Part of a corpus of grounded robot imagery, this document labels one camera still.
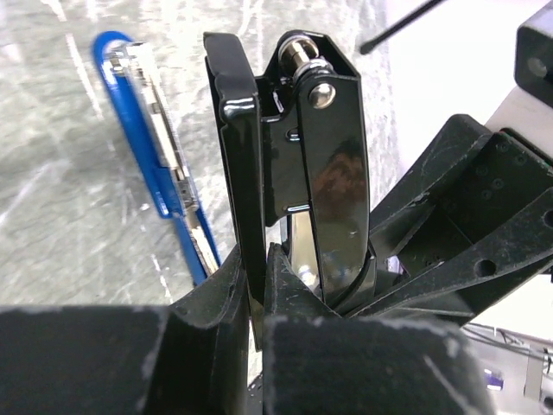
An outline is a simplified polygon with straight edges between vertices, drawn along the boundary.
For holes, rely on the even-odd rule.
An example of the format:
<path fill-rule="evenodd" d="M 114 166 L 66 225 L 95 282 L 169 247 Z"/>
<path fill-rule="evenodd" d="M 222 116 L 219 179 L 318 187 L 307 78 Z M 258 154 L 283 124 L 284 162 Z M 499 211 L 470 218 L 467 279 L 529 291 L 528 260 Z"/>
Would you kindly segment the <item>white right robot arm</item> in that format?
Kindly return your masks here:
<path fill-rule="evenodd" d="M 351 315 L 465 324 L 552 267 L 552 8 L 517 31 L 515 87 L 489 120 L 451 117 L 372 213 L 402 272 Z"/>

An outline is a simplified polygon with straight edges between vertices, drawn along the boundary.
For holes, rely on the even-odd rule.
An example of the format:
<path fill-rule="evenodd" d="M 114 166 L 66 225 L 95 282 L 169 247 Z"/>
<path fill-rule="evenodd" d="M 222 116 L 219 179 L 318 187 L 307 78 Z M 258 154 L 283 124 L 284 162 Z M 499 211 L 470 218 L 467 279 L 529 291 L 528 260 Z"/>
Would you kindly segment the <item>blue stapler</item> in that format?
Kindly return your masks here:
<path fill-rule="evenodd" d="M 193 282 L 202 284 L 221 260 L 168 110 L 152 47 L 109 30 L 96 36 L 92 57 L 157 212 L 174 222 Z"/>

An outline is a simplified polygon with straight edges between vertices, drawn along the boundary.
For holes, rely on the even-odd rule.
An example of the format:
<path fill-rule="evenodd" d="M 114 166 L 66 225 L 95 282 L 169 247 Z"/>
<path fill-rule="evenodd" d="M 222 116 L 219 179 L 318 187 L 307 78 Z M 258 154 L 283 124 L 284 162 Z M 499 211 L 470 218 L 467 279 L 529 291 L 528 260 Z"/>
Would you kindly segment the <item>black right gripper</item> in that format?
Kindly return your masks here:
<path fill-rule="evenodd" d="M 370 218 L 375 259 L 447 261 L 348 316 L 383 316 L 550 268 L 551 186 L 551 164 L 512 133 L 495 134 L 466 114 L 450 117 Z"/>

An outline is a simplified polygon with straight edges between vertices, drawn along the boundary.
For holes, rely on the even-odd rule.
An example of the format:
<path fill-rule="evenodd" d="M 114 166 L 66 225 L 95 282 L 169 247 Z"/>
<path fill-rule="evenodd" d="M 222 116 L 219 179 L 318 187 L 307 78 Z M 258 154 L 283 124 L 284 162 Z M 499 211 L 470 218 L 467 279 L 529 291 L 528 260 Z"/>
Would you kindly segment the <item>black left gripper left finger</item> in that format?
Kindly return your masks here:
<path fill-rule="evenodd" d="M 169 306 L 1 310 L 4 414 L 242 414 L 248 306 L 233 250 Z"/>

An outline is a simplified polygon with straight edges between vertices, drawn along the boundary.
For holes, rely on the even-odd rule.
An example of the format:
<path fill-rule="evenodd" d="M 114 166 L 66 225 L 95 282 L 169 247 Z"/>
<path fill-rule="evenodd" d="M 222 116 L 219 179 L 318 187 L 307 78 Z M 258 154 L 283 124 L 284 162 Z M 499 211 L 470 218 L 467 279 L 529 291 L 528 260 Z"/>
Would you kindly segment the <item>black stapler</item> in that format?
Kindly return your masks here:
<path fill-rule="evenodd" d="M 327 35 L 291 30 L 261 75 L 239 38 L 203 36 L 235 234 L 263 334 L 265 231 L 309 216 L 324 304 L 340 315 L 372 297 L 370 180 L 361 77 Z"/>

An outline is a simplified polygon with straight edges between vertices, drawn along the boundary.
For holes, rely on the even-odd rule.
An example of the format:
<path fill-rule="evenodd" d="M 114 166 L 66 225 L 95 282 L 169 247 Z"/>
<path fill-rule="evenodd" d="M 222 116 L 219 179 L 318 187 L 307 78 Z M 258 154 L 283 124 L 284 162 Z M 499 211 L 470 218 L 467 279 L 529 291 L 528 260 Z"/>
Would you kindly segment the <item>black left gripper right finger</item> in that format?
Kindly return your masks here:
<path fill-rule="evenodd" d="M 491 414 L 474 352 L 438 320 L 335 315 L 291 270 L 267 258 L 266 414 Z"/>

